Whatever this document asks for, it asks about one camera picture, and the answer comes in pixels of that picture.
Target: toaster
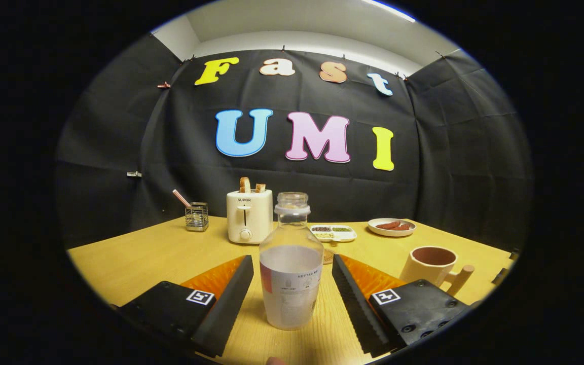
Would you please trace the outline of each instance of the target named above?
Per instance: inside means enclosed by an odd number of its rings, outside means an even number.
[[[274,229],[272,190],[227,193],[227,229],[236,243],[261,243]]]

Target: white plate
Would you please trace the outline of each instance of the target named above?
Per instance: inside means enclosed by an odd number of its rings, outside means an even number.
[[[330,231],[313,231],[312,229],[315,227],[327,227],[330,228]],[[350,231],[347,232],[339,232],[339,231],[333,231],[333,228],[347,228],[350,229]],[[312,232],[312,234],[315,235],[315,237],[317,237],[317,240],[321,241],[321,242],[350,242],[352,240],[354,240],[355,238],[357,238],[357,233],[355,233],[355,231],[353,231],[353,229],[349,226],[341,226],[341,225],[336,225],[336,224],[315,224],[314,226],[310,227],[310,231]],[[332,234],[332,238],[328,238],[328,237],[321,237],[322,233],[331,233]]]
[[[400,222],[401,225],[409,224],[410,228],[407,231],[393,231],[391,229],[382,229],[382,228],[376,227],[376,226],[379,226],[380,224],[387,224],[387,223],[398,222],[398,221]],[[374,220],[369,221],[369,229],[371,229],[371,231],[373,231],[377,234],[382,234],[383,236],[404,237],[404,236],[409,236],[410,234],[412,234],[413,231],[416,230],[416,225],[413,224],[412,222],[409,222],[406,220],[399,220],[396,218],[376,218]]]

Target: white wall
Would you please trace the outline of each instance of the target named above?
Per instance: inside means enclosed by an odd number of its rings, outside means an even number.
[[[180,16],[153,31],[180,60],[249,49],[285,49],[322,53],[378,67],[387,72],[409,76],[421,65],[376,46],[336,35],[299,32],[267,31],[230,35],[200,43],[186,16]]]
[[[285,30],[243,33],[209,40],[198,44],[193,53],[199,57],[247,49],[281,49],[283,45],[286,50],[338,57],[345,55],[348,60],[378,67],[392,74],[399,72],[409,76],[422,68],[403,56],[356,40],[322,33]]]
[[[197,34],[191,27],[186,15],[178,16],[173,20],[152,31],[156,39],[160,40],[174,53],[179,60],[186,60],[193,54],[193,50],[200,44]]]

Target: divided tray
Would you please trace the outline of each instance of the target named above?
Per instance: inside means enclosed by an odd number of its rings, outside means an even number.
[[[352,228],[336,224],[315,224],[310,231],[321,242],[349,242],[357,238]]]

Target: metal wire basket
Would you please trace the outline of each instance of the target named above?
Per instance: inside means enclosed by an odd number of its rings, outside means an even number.
[[[209,210],[206,203],[193,201],[186,208],[186,229],[189,231],[206,231],[209,226]]]

